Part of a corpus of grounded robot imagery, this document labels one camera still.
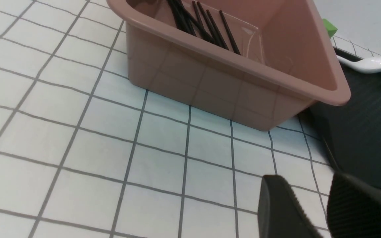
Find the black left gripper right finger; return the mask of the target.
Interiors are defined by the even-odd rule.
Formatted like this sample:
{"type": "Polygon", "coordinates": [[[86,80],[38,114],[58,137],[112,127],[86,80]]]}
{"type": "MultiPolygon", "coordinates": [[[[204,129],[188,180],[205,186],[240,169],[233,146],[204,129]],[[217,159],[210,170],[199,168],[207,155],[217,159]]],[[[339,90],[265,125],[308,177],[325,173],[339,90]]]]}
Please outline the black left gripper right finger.
{"type": "Polygon", "coordinates": [[[333,238],[381,238],[381,191],[336,172],[327,203],[327,225],[333,238]]]}

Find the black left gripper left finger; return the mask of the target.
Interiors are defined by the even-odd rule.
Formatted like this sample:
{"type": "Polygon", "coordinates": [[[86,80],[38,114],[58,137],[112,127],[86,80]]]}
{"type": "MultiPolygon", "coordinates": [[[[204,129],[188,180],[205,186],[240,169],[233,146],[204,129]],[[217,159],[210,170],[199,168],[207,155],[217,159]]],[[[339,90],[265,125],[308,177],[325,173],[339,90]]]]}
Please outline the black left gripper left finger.
{"type": "Polygon", "coordinates": [[[264,175],[257,211],[261,238],[321,238],[289,183],[280,175],[264,175]]]}

